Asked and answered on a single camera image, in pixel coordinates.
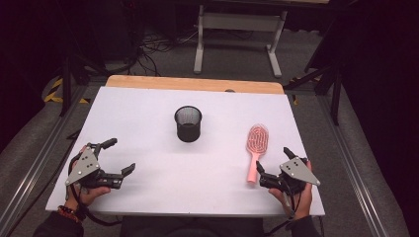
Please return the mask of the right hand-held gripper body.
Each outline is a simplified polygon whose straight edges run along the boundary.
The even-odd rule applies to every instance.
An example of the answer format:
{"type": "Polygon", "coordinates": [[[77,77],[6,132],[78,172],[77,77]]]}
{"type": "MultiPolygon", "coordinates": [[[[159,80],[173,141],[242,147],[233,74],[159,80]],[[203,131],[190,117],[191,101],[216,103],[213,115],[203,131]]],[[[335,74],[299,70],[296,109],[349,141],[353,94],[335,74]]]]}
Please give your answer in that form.
{"type": "Polygon", "coordinates": [[[306,183],[319,186],[320,181],[306,166],[306,158],[295,157],[280,165],[281,173],[273,175],[266,173],[259,179],[261,187],[267,189],[278,189],[288,196],[301,193],[306,183]]]}

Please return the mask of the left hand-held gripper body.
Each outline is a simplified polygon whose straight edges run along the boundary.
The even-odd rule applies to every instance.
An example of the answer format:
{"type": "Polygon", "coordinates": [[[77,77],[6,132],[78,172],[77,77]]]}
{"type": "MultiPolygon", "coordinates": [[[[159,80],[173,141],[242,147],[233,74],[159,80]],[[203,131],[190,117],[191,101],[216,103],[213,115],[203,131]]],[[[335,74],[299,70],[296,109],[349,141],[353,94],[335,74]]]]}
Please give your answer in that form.
{"type": "Polygon", "coordinates": [[[118,190],[122,186],[124,176],[122,174],[108,174],[99,164],[100,151],[110,146],[113,146],[113,143],[88,143],[82,152],[71,160],[68,178],[64,184],[66,186],[79,184],[87,189],[108,187],[118,190]]]}

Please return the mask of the pink hairbrush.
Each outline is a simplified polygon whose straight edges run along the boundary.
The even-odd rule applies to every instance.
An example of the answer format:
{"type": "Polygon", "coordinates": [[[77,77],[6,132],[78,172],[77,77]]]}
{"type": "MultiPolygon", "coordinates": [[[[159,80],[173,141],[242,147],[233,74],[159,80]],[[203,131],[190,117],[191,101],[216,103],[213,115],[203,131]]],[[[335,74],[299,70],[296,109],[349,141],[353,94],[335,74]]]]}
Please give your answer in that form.
{"type": "Polygon", "coordinates": [[[253,125],[247,137],[246,148],[251,154],[247,182],[255,183],[257,179],[257,164],[261,155],[268,149],[269,131],[263,124],[253,125]]]}

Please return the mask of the black mesh pen holder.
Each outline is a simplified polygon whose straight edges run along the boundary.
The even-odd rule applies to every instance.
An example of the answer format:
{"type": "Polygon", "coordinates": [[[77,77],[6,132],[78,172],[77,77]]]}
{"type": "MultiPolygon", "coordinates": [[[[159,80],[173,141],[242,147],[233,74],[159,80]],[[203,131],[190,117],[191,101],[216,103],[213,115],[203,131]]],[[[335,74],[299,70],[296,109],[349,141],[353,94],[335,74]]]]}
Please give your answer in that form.
{"type": "Polygon", "coordinates": [[[201,111],[193,106],[183,106],[174,115],[177,136],[183,142],[194,142],[201,135],[201,111]]]}

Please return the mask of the person's right hand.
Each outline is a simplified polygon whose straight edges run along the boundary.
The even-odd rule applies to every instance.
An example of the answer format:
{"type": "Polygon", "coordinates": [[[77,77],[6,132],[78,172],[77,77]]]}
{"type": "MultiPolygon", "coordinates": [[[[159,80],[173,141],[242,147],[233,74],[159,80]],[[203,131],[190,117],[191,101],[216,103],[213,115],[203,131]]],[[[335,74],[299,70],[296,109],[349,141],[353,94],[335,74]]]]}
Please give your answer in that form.
{"type": "Polygon", "coordinates": [[[269,193],[280,202],[285,214],[291,220],[297,220],[310,215],[312,203],[311,183],[306,183],[304,190],[293,197],[285,196],[277,189],[269,189],[269,193]]]}

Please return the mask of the person's left hand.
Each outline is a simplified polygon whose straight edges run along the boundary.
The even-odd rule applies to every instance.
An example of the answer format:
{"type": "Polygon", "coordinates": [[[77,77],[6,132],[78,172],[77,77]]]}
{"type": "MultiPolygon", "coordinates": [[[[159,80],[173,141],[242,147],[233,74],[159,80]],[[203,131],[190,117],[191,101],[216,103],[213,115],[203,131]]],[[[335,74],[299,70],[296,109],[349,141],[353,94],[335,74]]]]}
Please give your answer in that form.
{"type": "Polygon", "coordinates": [[[67,187],[67,198],[64,205],[71,210],[77,210],[81,204],[89,206],[100,196],[106,195],[111,191],[108,187],[96,189],[79,188],[77,185],[67,187]]]}

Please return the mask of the white table mat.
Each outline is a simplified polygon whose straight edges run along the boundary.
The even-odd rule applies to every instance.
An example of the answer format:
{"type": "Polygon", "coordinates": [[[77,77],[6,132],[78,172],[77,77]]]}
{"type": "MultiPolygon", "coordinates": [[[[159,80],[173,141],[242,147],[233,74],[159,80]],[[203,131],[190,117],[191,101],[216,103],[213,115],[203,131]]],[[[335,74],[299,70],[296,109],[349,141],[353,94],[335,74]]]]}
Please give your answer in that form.
{"type": "Polygon", "coordinates": [[[284,148],[304,156],[289,99],[285,95],[103,87],[74,145],[116,138],[101,151],[108,173],[135,164],[120,189],[97,198],[93,212],[120,215],[264,217],[283,214],[278,201],[247,182],[252,125],[269,130],[260,162],[277,174],[287,161],[284,148]],[[194,142],[177,136],[175,112],[193,106],[202,113],[194,142]]]}

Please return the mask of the black metal stand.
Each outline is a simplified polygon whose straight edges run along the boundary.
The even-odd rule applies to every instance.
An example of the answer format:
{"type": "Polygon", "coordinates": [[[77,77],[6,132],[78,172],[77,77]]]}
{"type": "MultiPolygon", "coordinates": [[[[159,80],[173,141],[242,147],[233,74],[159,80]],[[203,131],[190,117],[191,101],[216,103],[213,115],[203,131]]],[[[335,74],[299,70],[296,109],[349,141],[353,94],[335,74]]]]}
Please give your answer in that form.
{"type": "Polygon", "coordinates": [[[342,19],[336,17],[305,68],[305,71],[312,69],[312,72],[300,78],[294,78],[284,87],[286,91],[292,91],[309,81],[318,79],[314,86],[316,95],[325,96],[332,89],[330,117],[335,125],[339,124],[338,111],[342,85],[339,72],[342,62],[342,51],[339,47],[342,42],[341,27],[342,19]]]}
{"type": "Polygon", "coordinates": [[[86,10],[87,0],[50,0],[53,22],[58,36],[58,48],[62,54],[64,116],[72,105],[71,80],[86,85],[89,75],[86,67],[99,75],[109,76],[105,68],[93,27],[86,10]]]}

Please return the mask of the person's dark lap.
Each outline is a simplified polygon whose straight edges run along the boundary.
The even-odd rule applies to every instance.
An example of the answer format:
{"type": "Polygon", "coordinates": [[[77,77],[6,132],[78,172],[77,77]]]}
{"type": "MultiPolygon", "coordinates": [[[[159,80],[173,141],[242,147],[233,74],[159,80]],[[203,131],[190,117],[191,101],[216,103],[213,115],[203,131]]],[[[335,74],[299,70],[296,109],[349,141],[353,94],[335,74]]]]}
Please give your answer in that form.
{"type": "Polygon", "coordinates": [[[262,218],[126,216],[120,237],[263,237],[262,218]]]}

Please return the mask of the wooden table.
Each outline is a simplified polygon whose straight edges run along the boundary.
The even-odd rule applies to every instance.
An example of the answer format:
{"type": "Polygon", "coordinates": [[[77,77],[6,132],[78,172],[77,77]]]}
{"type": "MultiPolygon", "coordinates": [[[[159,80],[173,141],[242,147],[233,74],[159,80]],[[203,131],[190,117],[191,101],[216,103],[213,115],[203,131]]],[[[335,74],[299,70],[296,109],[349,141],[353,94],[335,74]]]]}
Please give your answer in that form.
{"type": "Polygon", "coordinates": [[[106,86],[140,89],[193,90],[278,95],[283,95],[285,93],[283,86],[277,82],[129,75],[112,75],[108,78],[106,86]]]}

